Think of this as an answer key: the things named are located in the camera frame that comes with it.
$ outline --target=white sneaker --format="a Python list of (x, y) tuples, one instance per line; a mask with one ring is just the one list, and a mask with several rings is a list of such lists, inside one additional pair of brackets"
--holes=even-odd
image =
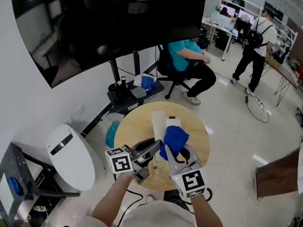
[(187, 92), (181, 93), (181, 96), (192, 105), (198, 106), (201, 104), (201, 101), (197, 97), (187, 96)]
[(247, 94), (250, 94), (251, 96), (255, 96), (255, 95), (256, 95), (254, 92), (252, 92), (252, 91), (250, 90), (249, 87), (246, 88), (246, 92), (247, 92)]
[(239, 80), (236, 80), (235, 78), (230, 79), (230, 82), (231, 82), (232, 84), (236, 84), (237, 81), (239, 81)]
[(148, 195), (147, 198), (146, 198), (146, 203), (150, 203), (150, 202), (153, 202), (155, 201), (154, 197), (152, 195)]

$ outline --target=wall-mounted tv screen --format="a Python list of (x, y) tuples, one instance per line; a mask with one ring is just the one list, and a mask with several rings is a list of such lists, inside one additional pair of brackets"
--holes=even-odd
[(51, 87), (110, 59), (195, 38), (205, 0), (12, 0), (23, 41)]

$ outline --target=blue cloth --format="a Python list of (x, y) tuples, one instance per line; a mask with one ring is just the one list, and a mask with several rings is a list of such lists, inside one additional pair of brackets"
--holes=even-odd
[(14, 189), (14, 192), (17, 196), (23, 195), (23, 188), (18, 183), (18, 180), (15, 177), (9, 178), (9, 184)]
[(147, 89), (147, 92), (149, 93), (151, 91), (151, 89), (155, 86), (155, 82), (153, 81), (153, 78), (150, 77), (146, 77), (143, 76), (142, 77), (142, 82), (141, 82), (141, 86), (144, 89)]
[(177, 55), (176, 52), (182, 51), (184, 49), (189, 49), (191, 51), (195, 51), (203, 54), (201, 48), (196, 44), (195, 41), (191, 40), (181, 40), (168, 44), (168, 50), (172, 58), (172, 63), (177, 71), (185, 71), (189, 65), (189, 61), (186, 58)]
[(160, 156), (162, 156), (165, 160), (168, 160), (167, 154), (165, 151), (165, 144), (167, 143), (172, 151), (176, 154), (179, 154), (181, 149), (185, 146), (188, 141), (189, 134), (187, 134), (183, 129), (179, 126), (169, 126), (166, 129), (166, 134), (164, 136), (163, 145), (160, 148)]

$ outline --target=person in teal shirt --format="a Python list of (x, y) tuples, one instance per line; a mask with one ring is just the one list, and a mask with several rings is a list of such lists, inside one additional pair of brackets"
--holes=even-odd
[(204, 55), (201, 48), (196, 44), (195, 39), (181, 40), (168, 44), (168, 51), (171, 55), (174, 68), (177, 72), (186, 71), (189, 66), (187, 59), (202, 60), (205, 63), (196, 62), (194, 66), (187, 71), (191, 78), (200, 79), (188, 92), (182, 92), (182, 97), (192, 105), (200, 105), (201, 101), (197, 96), (211, 88), (216, 82), (214, 72), (207, 66), (210, 58)]

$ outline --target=white shirt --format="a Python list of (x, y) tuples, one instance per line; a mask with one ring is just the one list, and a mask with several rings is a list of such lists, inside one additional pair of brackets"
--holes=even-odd
[[(252, 29), (255, 30), (258, 22), (257, 31), (261, 34), (267, 27), (271, 26), (273, 23), (267, 20), (265, 17), (257, 18), (255, 21), (255, 24), (253, 25)], [(277, 37), (277, 31), (274, 26), (271, 26), (263, 35), (263, 42), (262, 44), (267, 43), (270, 41), (271, 43), (276, 43), (276, 37)], [(261, 46), (260, 48), (255, 49), (255, 52), (257, 52), (261, 56), (266, 56), (266, 45)]]
[[(194, 227), (195, 217), (177, 204), (167, 201), (153, 201), (130, 211), (124, 217), (122, 227)], [(100, 220), (84, 217), (77, 221), (77, 227), (107, 227)]]

